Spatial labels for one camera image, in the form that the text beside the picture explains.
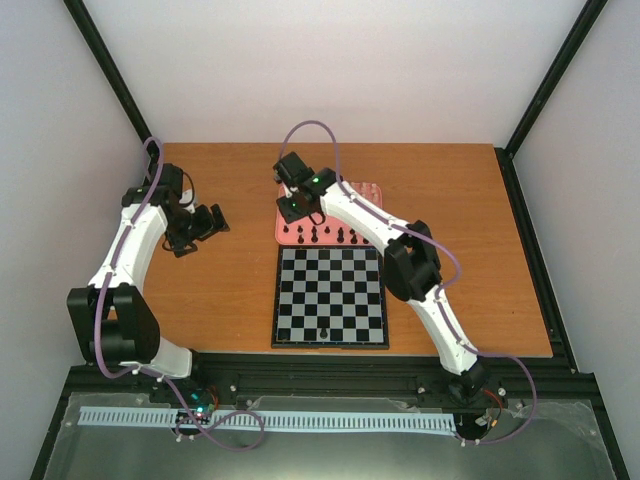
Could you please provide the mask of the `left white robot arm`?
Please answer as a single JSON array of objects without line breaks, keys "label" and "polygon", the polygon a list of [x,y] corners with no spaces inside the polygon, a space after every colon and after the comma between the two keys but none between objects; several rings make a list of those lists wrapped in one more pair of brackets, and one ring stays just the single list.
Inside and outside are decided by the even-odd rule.
[{"label": "left white robot arm", "polygon": [[193,368],[195,352],[165,339],[143,296],[156,245],[180,258],[197,244],[227,232],[219,205],[184,206],[170,186],[130,188],[123,195],[120,224],[103,264],[86,287],[73,288],[67,308],[84,359],[108,378],[150,372],[173,379],[186,402],[201,400],[208,378]]}]

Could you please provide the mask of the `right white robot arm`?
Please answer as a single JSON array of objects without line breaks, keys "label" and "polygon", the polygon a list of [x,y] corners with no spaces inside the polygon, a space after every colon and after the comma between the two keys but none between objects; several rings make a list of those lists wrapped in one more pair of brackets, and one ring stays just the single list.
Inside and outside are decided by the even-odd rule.
[{"label": "right white robot arm", "polygon": [[442,368],[450,375],[448,391],[460,405],[469,405],[487,381],[487,371],[464,333],[446,296],[437,250],[422,221],[401,220],[362,197],[336,172],[314,172],[302,164],[273,167],[284,195],[277,199],[288,223],[319,214],[346,224],[383,256],[383,283],[417,314],[436,346]]}]

